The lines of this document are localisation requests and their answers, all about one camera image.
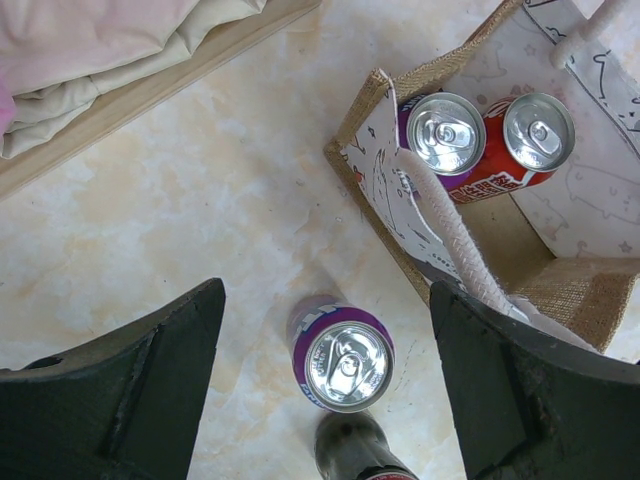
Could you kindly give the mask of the glass cola bottle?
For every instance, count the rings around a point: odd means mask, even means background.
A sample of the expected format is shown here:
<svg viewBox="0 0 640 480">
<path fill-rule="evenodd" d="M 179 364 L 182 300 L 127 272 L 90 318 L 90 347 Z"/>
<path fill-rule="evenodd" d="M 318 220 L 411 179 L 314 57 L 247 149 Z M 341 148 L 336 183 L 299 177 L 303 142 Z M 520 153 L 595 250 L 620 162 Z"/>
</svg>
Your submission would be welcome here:
<svg viewBox="0 0 640 480">
<path fill-rule="evenodd" d="M 327 414 L 316 429 L 314 454 L 325 480 L 417 479 L 367 412 Z"/>
</svg>

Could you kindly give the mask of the red cola can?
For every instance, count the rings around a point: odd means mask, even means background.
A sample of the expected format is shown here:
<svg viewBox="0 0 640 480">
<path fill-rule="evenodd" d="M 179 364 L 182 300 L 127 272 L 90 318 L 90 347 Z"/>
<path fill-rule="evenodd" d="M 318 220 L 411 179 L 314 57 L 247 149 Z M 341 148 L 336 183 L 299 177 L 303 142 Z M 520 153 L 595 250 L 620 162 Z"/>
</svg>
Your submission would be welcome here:
<svg viewBox="0 0 640 480">
<path fill-rule="evenodd" d="M 460 184 L 448 189 L 458 204 L 538 185 L 554 175 L 575 146 L 571 114 L 546 93 L 502 98 L 485 111 L 483 121 L 483 156 Z"/>
</svg>

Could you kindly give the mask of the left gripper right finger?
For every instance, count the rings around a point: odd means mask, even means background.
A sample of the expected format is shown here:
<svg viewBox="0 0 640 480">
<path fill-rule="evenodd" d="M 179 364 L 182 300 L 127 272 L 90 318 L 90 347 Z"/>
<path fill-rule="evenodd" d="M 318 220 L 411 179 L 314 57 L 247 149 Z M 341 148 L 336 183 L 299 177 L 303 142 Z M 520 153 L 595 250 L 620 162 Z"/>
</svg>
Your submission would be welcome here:
<svg viewBox="0 0 640 480">
<path fill-rule="evenodd" d="M 636 479 L 639 367 L 549 336 L 445 281 L 430 312 L 470 479 Z"/>
</svg>

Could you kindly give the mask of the folded beige cloth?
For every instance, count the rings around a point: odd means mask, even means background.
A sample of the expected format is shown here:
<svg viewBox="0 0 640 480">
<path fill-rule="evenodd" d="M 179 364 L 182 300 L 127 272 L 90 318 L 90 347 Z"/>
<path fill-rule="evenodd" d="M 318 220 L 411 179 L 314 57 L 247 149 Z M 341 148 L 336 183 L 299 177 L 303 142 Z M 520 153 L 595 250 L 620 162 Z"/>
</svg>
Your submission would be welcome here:
<svg viewBox="0 0 640 480">
<path fill-rule="evenodd" d="M 4 1 L 1 156 L 51 140 L 101 95 L 190 59 L 262 1 Z"/>
</svg>

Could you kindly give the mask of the wooden clothes rack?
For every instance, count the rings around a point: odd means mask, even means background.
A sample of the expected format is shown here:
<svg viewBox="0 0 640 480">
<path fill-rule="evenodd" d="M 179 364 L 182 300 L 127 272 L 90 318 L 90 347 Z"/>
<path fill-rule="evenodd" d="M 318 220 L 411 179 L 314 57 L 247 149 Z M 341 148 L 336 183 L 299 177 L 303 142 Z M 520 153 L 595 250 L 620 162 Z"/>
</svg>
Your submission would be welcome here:
<svg viewBox="0 0 640 480">
<path fill-rule="evenodd" d="M 258 15 L 214 28 L 191 59 L 100 96 L 53 139 L 1 162 L 1 198 L 10 197 L 319 5 L 318 1 L 269 1 Z"/>
</svg>

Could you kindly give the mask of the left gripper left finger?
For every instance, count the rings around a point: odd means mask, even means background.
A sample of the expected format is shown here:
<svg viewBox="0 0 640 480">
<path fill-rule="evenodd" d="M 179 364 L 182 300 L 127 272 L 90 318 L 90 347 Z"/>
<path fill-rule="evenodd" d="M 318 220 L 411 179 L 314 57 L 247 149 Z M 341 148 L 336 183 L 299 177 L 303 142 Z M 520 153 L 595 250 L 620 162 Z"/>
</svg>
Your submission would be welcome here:
<svg viewBox="0 0 640 480">
<path fill-rule="evenodd" d="M 90 342 L 1 372 L 5 479 L 183 479 L 225 307 L 218 278 Z"/>
</svg>

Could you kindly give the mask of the purple fanta can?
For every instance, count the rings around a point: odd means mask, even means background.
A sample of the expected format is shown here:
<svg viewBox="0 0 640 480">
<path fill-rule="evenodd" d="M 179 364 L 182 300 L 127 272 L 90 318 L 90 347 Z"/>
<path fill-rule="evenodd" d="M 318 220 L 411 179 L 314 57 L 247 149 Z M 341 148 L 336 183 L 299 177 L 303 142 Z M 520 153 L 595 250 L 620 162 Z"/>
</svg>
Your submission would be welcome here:
<svg viewBox="0 0 640 480">
<path fill-rule="evenodd" d="M 416 153 L 451 191 L 480 162 L 487 141 L 484 121 L 464 97 L 446 91 L 416 95 L 397 108 L 402 148 Z"/>
<path fill-rule="evenodd" d="M 320 408 L 364 411 L 391 383 L 395 347 L 386 327 L 332 295 L 300 300 L 287 321 L 286 338 L 296 382 Z"/>
</svg>

